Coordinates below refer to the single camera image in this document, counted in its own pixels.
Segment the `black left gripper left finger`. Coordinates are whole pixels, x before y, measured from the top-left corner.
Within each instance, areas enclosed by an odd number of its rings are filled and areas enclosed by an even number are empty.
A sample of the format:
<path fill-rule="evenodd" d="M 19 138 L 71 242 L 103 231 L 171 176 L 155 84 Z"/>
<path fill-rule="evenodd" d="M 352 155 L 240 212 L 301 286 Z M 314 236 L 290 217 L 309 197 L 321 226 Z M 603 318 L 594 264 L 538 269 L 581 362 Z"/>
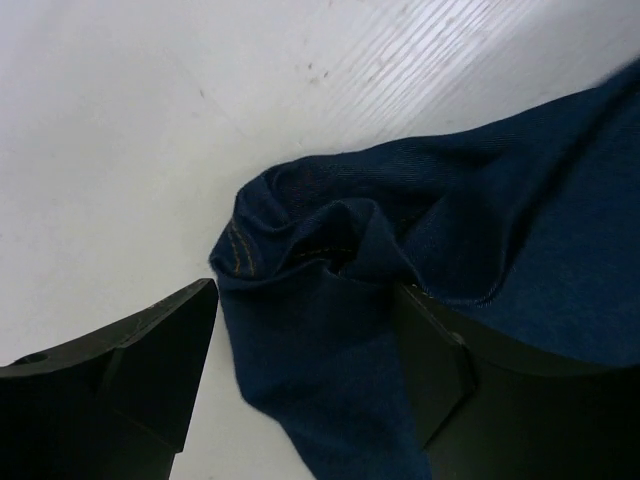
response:
<path fill-rule="evenodd" d="M 218 291 L 156 304 L 1 369 L 4 479 L 167 479 L 184 449 Z"/>

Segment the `dark blue denim trousers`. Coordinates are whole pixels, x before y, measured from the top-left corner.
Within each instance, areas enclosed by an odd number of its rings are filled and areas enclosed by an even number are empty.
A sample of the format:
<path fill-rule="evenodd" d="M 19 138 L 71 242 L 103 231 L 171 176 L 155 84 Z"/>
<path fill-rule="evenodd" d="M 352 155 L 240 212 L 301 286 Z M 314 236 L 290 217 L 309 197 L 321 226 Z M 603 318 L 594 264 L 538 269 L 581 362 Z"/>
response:
<path fill-rule="evenodd" d="M 468 131 L 274 166 L 210 255 L 242 397 L 317 479 L 429 479 L 397 283 L 574 360 L 639 363 L 639 66 Z"/>

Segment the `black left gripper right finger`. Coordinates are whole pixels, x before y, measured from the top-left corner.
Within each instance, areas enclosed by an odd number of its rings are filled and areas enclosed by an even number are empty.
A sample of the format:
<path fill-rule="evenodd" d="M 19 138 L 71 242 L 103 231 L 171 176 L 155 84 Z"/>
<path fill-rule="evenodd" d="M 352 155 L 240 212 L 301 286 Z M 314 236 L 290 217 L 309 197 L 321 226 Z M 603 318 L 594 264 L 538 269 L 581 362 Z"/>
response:
<path fill-rule="evenodd" d="M 639 370 L 512 339 L 413 286 L 394 332 L 417 439 L 436 479 L 635 479 Z"/>

